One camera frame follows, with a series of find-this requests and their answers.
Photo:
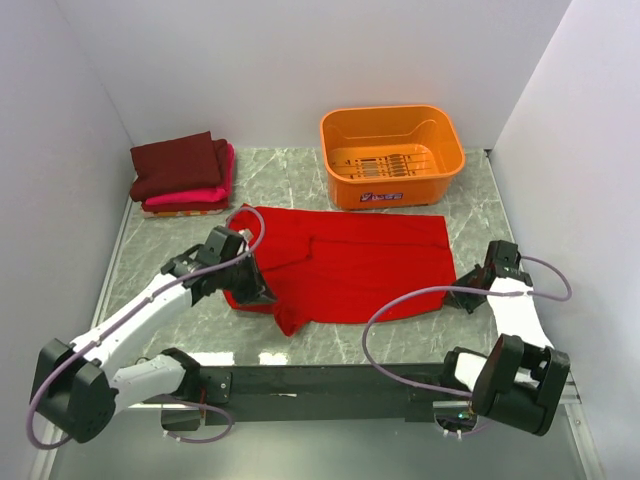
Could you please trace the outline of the red t shirt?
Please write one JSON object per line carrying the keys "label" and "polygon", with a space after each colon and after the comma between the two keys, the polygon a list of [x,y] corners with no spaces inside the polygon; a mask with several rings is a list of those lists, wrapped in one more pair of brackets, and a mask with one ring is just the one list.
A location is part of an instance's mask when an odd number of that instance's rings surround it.
{"label": "red t shirt", "polygon": [[305,325],[364,324],[411,291],[456,279],[442,216],[257,207],[237,213],[277,301],[256,305],[286,336]]}

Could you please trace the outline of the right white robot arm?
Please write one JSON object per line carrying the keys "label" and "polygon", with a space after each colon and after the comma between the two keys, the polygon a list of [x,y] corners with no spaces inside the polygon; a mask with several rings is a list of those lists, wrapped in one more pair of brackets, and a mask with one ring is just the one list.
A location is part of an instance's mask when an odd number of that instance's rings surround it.
{"label": "right white robot arm", "polygon": [[480,416],[543,436],[560,403],[570,359],[553,347],[542,330],[533,301],[533,282],[520,269],[523,258],[515,243],[493,240],[484,263],[454,282],[489,294],[445,295],[447,306],[469,314],[487,303],[498,339],[488,356],[462,347],[448,352],[438,377],[439,387],[452,399],[469,392],[471,409]]}

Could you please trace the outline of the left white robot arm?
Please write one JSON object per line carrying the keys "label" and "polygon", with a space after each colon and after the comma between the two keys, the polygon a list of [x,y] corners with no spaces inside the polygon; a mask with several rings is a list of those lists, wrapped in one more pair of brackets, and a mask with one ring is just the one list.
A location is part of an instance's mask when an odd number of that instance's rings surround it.
{"label": "left white robot arm", "polygon": [[67,439],[86,443],[116,414],[147,400],[209,410],[201,365],[189,354],[169,348],[142,364],[126,367],[123,361],[164,323],[218,291],[231,293],[241,305],[274,303],[254,256],[261,242],[217,226],[205,243],[169,259],[106,321],[69,343],[47,343],[38,355],[26,419],[32,445],[47,447],[35,436],[36,415]]}

